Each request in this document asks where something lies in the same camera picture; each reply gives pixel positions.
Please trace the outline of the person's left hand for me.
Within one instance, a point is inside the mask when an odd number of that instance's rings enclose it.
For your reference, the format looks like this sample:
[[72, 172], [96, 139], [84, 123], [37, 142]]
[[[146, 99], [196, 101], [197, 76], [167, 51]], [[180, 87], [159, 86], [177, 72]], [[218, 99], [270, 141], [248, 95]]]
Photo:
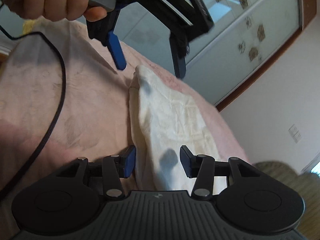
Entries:
[[102, 7], [89, 7], [89, 0], [5, 0], [11, 12], [23, 19], [35, 20], [44, 17], [52, 22], [63, 19], [77, 20], [84, 16], [94, 22], [106, 17], [107, 11]]

